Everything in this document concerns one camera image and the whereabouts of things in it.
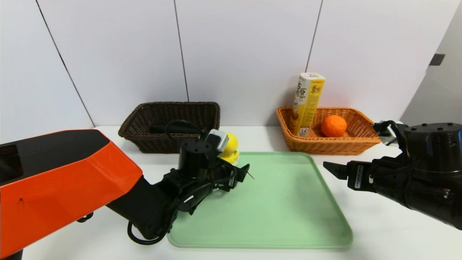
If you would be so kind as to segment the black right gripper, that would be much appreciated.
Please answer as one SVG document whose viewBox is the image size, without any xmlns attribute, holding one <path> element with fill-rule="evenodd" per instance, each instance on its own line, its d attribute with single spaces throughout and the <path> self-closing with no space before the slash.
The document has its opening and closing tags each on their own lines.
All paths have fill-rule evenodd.
<svg viewBox="0 0 462 260">
<path fill-rule="evenodd" d="M 355 191 L 379 194 L 401 206 L 406 206 L 405 178 L 396 170 L 403 164 L 398 158 L 384 156 L 371 162 L 350 161 L 347 165 L 323 162 L 323 167 L 339 180 L 348 180 L 348 187 Z"/>
</svg>

